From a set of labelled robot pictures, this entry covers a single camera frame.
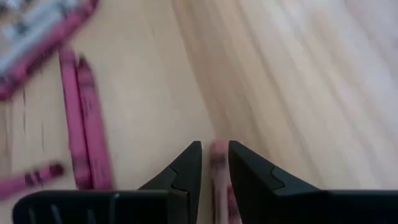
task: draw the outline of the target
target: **light wooden floor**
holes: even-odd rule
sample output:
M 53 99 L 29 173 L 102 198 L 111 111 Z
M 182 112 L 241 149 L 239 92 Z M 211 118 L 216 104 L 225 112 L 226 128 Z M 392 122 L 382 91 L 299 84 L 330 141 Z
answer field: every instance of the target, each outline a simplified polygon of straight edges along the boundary
M 193 140 L 206 158 L 213 138 L 320 188 L 398 189 L 397 21 L 394 0 L 103 0 L 72 45 L 97 74 L 119 189 Z M 44 189 L 73 189 L 67 142 L 54 57 L 1 105 L 0 173 L 58 159 L 69 173 Z M 26 193 L 0 203 L 1 223 Z

